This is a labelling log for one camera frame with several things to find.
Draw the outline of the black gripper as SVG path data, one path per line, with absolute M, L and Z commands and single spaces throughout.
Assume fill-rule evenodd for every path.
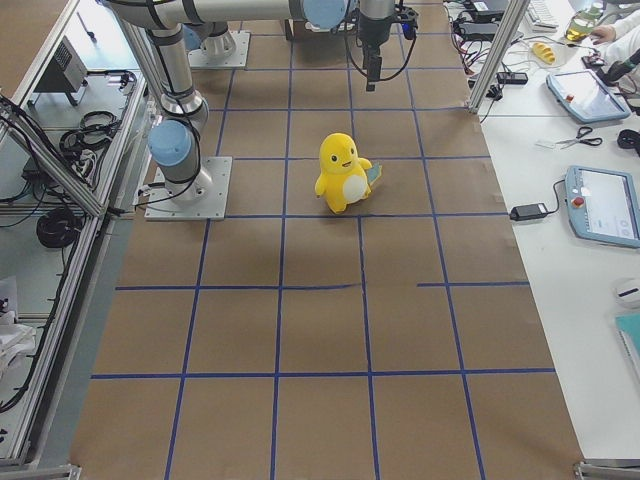
M 363 69 L 368 80 L 379 80 L 381 75 L 382 57 L 380 48 L 375 45 L 363 45 Z

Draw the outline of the second grey robot arm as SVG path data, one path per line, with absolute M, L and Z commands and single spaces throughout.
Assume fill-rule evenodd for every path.
M 150 130 L 148 149 L 160 178 L 139 205 L 155 219 L 220 220 L 225 215 L 232 160 L 201 149 L 209 106 L 194 87 L 182 24 L 146 32 L 160 75 L 163 119 Z

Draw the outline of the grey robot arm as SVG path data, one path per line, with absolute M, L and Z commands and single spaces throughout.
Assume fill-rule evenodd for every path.
M 401 1 L 112 1 L 118 17 L 150 31 L 178 31 L 182 24 L 223 21 L 299 20 L 321 30 L 355 26 L 363 51 L 360 73 L 368 91 L 384 82 L 380 47 L 394 24 L 415 41 L 418 14 Z

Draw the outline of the person hand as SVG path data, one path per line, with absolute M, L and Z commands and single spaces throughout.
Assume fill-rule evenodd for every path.
M 616 40 L 617 34 L 613 25 L 599 25 L 593 28 L 589 34 L 594 45 L 611 43 Z

